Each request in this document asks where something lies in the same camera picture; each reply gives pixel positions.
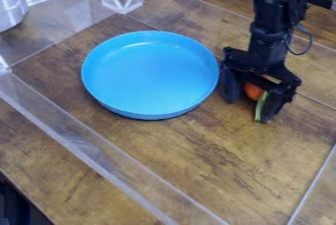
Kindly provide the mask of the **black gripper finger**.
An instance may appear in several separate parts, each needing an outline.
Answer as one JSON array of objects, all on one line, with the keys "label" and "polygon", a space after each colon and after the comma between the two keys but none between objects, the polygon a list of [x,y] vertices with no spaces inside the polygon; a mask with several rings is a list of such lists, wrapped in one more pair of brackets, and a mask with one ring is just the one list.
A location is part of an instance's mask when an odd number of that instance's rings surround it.
[{"label": "black gripper finger", "polygon": [[268,123],[284,105],[293,101],[296,86],[277,84],[267,90],[257,101],[257,121]]},{"label": "black gripper finger", "polygon": [[233,70],[225,62],[220,65],[221,71],[221,92],[228,103],[235,103],[243,93],[241,72]]}]

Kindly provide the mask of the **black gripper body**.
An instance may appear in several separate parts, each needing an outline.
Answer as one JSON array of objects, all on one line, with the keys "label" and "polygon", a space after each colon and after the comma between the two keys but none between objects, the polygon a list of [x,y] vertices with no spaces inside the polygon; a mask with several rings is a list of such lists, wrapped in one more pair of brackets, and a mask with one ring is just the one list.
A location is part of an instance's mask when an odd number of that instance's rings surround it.
[{"label": "black gripper body", "polygon": [[293,31],[291,29],[268,31],[256,24],[251,25],[249,30],[248,50],[225,47],[223,62],[241,72],[243,83],[248,82],[264,90],[269,90],[277,84],[299,87],[301,80],[285,66]]}]

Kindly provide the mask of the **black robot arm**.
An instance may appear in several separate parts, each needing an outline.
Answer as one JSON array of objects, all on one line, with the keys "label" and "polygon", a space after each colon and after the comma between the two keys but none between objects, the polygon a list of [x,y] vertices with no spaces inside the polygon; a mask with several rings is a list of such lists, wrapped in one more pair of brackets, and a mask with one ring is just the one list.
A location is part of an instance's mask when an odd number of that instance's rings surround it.
[{"label": "black robot arm", "polygon": [[304,19],[305,0],[253,0],[255,21],[251,24],[251,41],[245,51],[223,49],[223,97],[235,102],[247,83],[264,90],[257,100],[255,119],[271,121],[284,105],[293,101],[301,79],[285,66],[292,53],[295,28]]}]

